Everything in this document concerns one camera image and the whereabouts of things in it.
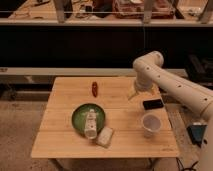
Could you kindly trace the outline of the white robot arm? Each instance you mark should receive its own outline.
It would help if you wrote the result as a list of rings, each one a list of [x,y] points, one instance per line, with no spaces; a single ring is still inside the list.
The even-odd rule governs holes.
[[[162,69],[163,62],[163,55],[158,51],[136,58],[134,89],[148,91],[157,84],[207,122],[197,171],[213,171],[213,90]]]

